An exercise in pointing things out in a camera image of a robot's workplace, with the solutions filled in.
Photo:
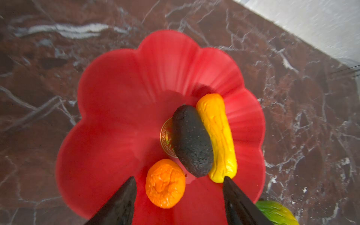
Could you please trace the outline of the dark fake avocado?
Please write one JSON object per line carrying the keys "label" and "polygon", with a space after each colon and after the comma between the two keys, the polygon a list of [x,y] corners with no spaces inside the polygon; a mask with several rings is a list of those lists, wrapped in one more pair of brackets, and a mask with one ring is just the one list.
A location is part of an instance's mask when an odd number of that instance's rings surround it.
{"label": "dark fake avocado", "polygon": [[172,142],[174,152],[193,176],[206,176],[214,163],[210,136],[201,117],[193,106],[182,105],[172,117]]}

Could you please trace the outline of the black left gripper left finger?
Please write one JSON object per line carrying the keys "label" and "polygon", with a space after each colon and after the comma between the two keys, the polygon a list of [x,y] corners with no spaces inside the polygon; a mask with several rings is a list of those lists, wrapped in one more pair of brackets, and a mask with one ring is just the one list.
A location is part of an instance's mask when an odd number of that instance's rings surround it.
{"label": "black left gripper left finger", "polygon": [[137,183],[131,176],[85,225],[131,225],[136,196]]}

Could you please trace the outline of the orange fake tangerine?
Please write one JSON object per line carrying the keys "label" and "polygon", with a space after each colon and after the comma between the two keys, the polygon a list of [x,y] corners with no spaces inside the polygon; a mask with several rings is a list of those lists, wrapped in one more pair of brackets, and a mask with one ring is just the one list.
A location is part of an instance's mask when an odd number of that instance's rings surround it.
{"label": "orange fake tangerine", "polygon": [[158,161],[147,173],[146,195],[159,208],[170,209],[174,207],[182,199],[185,188],[184,171],[170,159]]}

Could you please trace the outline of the green yellow fake mango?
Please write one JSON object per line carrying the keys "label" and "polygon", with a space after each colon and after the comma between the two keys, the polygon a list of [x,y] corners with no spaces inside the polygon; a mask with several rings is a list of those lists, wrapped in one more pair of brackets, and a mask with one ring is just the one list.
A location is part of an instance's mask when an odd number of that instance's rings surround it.
{"label": "green yellow fake mango", "polygon": [[275,225],[299,225],[291,211],[275,201],[258,201],[257,208]]}

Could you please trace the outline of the yellow fake banana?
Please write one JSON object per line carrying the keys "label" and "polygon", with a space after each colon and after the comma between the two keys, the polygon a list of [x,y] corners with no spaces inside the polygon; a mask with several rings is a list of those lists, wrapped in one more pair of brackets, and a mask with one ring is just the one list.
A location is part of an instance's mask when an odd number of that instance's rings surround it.
{"label": "yellow fake banana", "polygon": [[207,94],[198,101],[196,109],[213,148],[214,163],[208,175],[214,183],[223,183],[226,176],[232,179],[238,171],[225,102],[220,94]]}

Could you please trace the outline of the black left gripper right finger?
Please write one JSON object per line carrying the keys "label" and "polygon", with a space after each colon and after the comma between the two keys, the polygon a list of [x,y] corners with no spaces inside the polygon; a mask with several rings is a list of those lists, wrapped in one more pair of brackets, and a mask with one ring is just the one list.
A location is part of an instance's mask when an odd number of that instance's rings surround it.
{"label": "black left gripper right finger", "polygon": [[225,177],[223,195],[229,225],[273,225],[235,182]]}

